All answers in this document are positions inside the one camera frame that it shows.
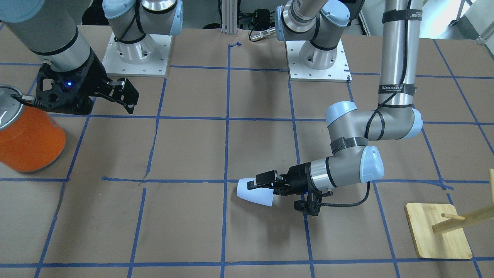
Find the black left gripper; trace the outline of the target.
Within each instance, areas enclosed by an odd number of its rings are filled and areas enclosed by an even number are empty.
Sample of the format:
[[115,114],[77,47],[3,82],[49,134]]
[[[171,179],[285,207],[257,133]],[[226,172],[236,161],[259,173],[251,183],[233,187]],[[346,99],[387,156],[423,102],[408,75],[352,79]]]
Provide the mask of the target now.
[[286,174],[279,175],[277,170],[260,173],[254,181],[247,182],[247,190],[258,188],[276,189],[276,194],[288,196],[291,194],[314,193],[316,196],[323,195],[318,190],[310,175],[310,162],[291,166]]

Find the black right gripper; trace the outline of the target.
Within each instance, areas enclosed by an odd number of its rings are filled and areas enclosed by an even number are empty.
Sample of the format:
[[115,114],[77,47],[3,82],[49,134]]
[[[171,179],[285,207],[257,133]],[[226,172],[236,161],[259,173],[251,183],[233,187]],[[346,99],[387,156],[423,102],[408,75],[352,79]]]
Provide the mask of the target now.
[[93,109],[91,97],[116,102],[129,113],[139,99],[139,93],[128,78],[112,81],[94,51],[79,68],[55,72],[45,61],[39,69],[36,87],[36,108],[46,112],[88,115]]

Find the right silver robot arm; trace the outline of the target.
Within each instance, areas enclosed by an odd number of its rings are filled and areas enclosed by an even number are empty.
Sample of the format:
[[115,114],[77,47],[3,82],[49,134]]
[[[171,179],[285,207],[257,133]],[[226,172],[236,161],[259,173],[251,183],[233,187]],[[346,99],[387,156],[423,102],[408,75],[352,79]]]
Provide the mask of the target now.
[[[181,0],[104,0],[114,42],[125,62],[146,61],[153,56],[151,35],[180,34]],[[116,102],[132,114],[139,93],[127,78],[110,79],[88,41],[60,0],[2,0],[1,21],[42,62],[37,88],[26,96],[1,86],[1,114],[23,106],[46,112],[88,115],[92,97]],[[140,47],[141,56],[130,52]]]

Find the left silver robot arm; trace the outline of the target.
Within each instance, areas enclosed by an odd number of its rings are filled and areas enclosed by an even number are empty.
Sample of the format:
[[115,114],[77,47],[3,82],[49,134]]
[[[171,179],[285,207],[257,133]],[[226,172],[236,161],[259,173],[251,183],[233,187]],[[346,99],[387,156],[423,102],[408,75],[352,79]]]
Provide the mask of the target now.
[[[277,9],[279,41],[305,40],[301,57],[313,69],[329,66],[337,39],[348,23],[349,9],[338,0],[291,0]],[[416,136],[422,117],[413,107],[416,92],[421,0],[388,0],[385,4],[381,79],[376,109],[357,109],[354,102],[337,102],[326,110],[332,156],[295,165],[286,174],[269,171],[242,178],[240,198],[270,205],[275,194],[307,194],[307,200],[332,194],[333,188],[367,183],[384,176],[381,155],[370,141]]]

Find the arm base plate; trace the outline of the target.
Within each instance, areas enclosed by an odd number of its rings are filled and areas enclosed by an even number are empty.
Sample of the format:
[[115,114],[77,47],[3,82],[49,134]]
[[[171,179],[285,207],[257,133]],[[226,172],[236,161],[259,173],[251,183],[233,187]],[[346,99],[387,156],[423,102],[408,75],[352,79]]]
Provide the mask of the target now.
[[292,81],[351,81],[342,41],[335,49],[323,51],[310,41],[288,41],[286,58]]
[[148,34],[140,42],[124,44],[115,42],[112,34],[101,62],[109,76],[165,77],[173,38]]

